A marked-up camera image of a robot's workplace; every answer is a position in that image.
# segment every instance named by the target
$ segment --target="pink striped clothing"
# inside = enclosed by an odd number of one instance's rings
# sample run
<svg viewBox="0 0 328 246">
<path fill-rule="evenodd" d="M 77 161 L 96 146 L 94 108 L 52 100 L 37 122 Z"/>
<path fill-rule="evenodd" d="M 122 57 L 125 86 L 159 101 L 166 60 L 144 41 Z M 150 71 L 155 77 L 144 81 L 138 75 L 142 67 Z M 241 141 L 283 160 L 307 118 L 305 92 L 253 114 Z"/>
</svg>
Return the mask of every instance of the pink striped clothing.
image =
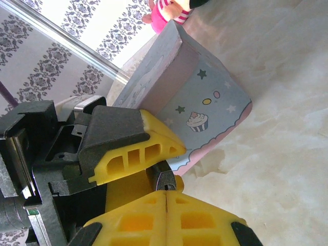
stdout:
<svg viewBox="0 0 328 246">
<path fill-rule="evenodd" d="M 169 4 L 172 4 L 171 0 L 158 0 L 158 10 L 159 13 L 162 15 L 162 18 L 163 18 L 163 8 L 165 6 L 168 6 Z M 182 25 L 183 23 L 185 23 L 188 16 L 189 16 L 189 12 L 183 10 L 182 14 L 178 18 L 175 18 L 174 20 Z"/>
</svg>

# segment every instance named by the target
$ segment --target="yellow plastic part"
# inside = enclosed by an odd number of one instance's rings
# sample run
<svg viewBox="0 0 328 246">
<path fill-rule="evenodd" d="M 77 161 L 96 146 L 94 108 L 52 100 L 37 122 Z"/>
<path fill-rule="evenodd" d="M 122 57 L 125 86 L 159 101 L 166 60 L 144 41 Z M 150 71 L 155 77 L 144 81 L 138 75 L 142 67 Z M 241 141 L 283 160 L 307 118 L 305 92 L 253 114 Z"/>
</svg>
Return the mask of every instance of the yellow plastic part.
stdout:
<svg viewBox="0 0 328 246">
<path fill-rule="evenodd" d="M 143 128 L 150 139 L 108 151 L 94 169 L 95 175 L 89 178 L 89 182 L 103 185 L 186 153 L 183 142 L 165 124 L 145 110 L 140 112 Z"/>
<path fill-rule="evenodd" d="M 150 193 L 100 215 L 93 246 L 239 246 L 232 222 L 245 220 L 179 191 Z"/>
<path fill-rule="evenodd" d="M 182 178 L 175 175 L 175 180 L 177 190 L 182 192 L 184 189 Z M 117 209 L 152 192 L 153 189 L 148 181 L 145 170 L 121 179 L 117 179 L 113 182 L 109 182 L 107 184 L 105 212 Z"/>
</svg>

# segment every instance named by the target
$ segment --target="damask pattern wallpaper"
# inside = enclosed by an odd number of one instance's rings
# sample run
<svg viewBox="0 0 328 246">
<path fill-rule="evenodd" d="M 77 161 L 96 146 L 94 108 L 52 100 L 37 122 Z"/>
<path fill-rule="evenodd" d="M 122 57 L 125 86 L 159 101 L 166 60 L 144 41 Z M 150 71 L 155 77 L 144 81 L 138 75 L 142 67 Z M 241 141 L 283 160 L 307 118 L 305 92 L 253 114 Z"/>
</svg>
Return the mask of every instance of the damask pattern wallpaper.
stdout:
<svg viewBox="0 0 328 246">
<path fill-rule="evenodd" d="M 147 0 L 21 0 L 81 42 L 122 67 L 153 36 L 141 17 Z M 98 94 L 106 96 L 113 80 L 0 8 L 0 86 L 14 102 Z M 12 106 L 0 96 L 0 117 Z M 26 231 L 0 233 L 1 246 L 25 245 Z"/>
</svg>

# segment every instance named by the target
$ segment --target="pink border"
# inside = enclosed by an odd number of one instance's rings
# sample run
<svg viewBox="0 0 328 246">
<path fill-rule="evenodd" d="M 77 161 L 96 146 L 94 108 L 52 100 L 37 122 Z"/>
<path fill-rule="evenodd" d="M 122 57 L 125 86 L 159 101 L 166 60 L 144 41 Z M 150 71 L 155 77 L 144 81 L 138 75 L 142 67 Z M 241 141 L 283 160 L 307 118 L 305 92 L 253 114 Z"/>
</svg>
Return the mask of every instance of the pink border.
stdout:
<svg viewBox="0 0 328 246">
<path fill-rule="evenodd" d="M 188 171 L 193 165 L 195 165 L 203 156 L 205 156 L 211 149 L 213 149 L 220 141 L 222 141 L 229 133 L 231 133 L 247 116 L 252 110 L 252 102 L 250 102 L 241 113 L 239 119 L 235 121 L 235 124 L 229 127 L 225 132 L 220 133 L 215 138 L 212 138 L 208 143 L 204 144 L 199 149 L 192 151 L 189 155 L 189 161 L 186 165 L 180 166 L 178 170 L 174 171 L 175 175 L 183 175 Z"/>
</svg>

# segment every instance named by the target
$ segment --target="cupcake print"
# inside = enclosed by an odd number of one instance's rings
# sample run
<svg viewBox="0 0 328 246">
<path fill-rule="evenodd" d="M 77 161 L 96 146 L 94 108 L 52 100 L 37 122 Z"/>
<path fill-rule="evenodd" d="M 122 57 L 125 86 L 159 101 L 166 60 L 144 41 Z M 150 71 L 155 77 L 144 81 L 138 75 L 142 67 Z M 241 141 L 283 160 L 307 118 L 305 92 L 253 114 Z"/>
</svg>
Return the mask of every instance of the cupcake print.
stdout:
<svg viewBox="0 0 328 246">
<path fill-rule="evenodd" d="M 187 126 L 194 132 L 205 131 L 209 127 L 209 117 L 205 114 L 192 112 L 187 121 Z"/>
</svg>

